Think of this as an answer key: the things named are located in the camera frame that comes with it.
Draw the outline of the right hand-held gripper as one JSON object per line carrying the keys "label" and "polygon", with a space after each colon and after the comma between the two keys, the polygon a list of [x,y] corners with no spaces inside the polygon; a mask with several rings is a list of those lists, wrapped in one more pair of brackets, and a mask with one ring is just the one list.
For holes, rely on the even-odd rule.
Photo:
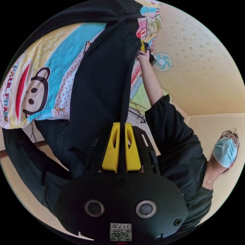
{"label": "right hand-held gripper", "polygon": [[157,60],[155,59],[154,55],[152,54],[149,44],[145,43],[142,39],[140,39],[140,41],[141,41],[140,51],[141,52],[149,51],[149,62],[151,64],[151,66],[154,66],[155,63],[157,62]]}

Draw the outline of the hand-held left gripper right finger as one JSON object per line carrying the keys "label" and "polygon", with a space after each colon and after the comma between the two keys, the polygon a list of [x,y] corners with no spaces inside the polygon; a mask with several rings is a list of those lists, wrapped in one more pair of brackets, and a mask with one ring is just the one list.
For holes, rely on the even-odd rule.
{"label": "hand-held left gripper right finger", "polygon": [[140,171],[141,162],[137,149],[136,140],[132,125],[125,124],[125,154],[126,154],[126,171],[135,172]]}

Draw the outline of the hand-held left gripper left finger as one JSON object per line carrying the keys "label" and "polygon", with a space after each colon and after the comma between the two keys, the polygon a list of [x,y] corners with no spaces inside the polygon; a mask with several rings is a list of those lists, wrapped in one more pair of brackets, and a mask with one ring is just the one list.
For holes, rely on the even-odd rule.
{"label": "hand-held left gripper left finger", "polygon": [[118,159],[119,159],[119,144],[120,144],[120,123],[113,123],[107,148],[105,151],[102,168],[105,171],[118,172]]}

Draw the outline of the person's right hand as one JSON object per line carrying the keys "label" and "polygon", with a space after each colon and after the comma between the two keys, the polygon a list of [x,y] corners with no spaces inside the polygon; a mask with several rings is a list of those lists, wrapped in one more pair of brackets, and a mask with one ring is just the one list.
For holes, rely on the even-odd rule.
{"label": "person's right hand", "polygon": [[139,51],[136,59],[141,63],[147,63],[150,59],[150,52],[147,50],[146,52]]}

